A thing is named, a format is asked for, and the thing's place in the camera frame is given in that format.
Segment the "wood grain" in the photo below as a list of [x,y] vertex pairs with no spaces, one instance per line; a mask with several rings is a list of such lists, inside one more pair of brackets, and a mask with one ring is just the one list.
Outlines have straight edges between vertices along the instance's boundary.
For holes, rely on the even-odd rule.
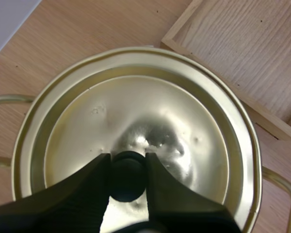
[[202,61],[270,122],[262,127],[291,139],[291,1],[194,0],[162,43]]
[[[0,53],[0,94],[37,95],[59,72],[95,53],[155,45],[190,0],[44,0]],[[28,105],[0,106],[0,156],[11,157]],[[263,164],[291,181],[291,143],[257,127]],[[11,172],[0,168],[0,204],[12,200]],[[265,183],[255,233],[284,232],[290,199]]]

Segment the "wooden table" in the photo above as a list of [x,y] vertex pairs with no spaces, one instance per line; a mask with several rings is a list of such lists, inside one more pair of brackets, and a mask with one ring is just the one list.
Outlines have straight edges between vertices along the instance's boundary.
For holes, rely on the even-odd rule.
[[[37,95],[69,65],[98,52],[160,40],[191,0],[43,0],[0,52],[0,94]],[[0,106],[0,156],[11,157],[26,105]],[[263,164],[291,181],[291,142],[257,126]],[[12,200],[11,172],[0,168],[0,204]],[[287,194],[264,182],[255,233],[284,232]]]

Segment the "gold metal lid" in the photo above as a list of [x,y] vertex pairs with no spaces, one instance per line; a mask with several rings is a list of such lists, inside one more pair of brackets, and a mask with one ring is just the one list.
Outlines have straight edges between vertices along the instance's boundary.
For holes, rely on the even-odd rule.
[[[260,158],[250,119],[211,72],[170,51],[135,47],[89,57],[36,98],[16,142],[14,196],[45,189],[100,153],[156,152],[187,187],[251,229]],[[110,199],[101,232],[147,219],[146,196]]]

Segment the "black round knob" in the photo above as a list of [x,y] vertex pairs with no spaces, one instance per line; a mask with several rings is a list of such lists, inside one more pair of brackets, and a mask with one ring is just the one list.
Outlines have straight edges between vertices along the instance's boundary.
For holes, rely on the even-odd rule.
[[146,178],[145,158],[134,151],[121,152],[111,164],[110,195],[117,201],[133,201],[145,191]]

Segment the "wooden tray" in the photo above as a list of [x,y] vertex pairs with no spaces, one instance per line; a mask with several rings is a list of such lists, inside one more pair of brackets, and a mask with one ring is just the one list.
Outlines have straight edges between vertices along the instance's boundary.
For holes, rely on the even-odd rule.
[[213,71],[254,122],[291,140],[291,0],[193,0],[161,46]]

